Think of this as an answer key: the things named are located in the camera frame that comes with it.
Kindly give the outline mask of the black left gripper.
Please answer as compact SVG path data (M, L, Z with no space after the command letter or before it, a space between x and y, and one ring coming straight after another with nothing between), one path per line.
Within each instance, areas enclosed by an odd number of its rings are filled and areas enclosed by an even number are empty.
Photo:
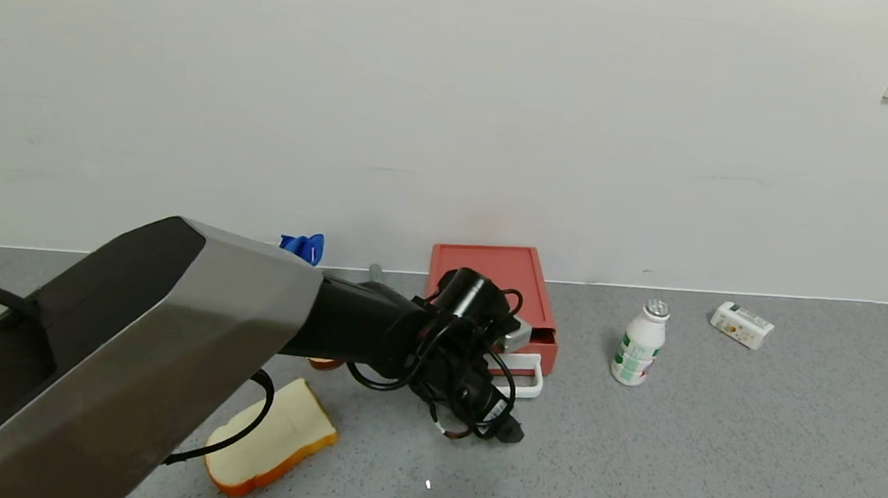
M493 381L463 381L454 394L453 413L466 429L461 436L493 437L502 443L519 443L524 430L511 410L515 406L516 386L501 389Z

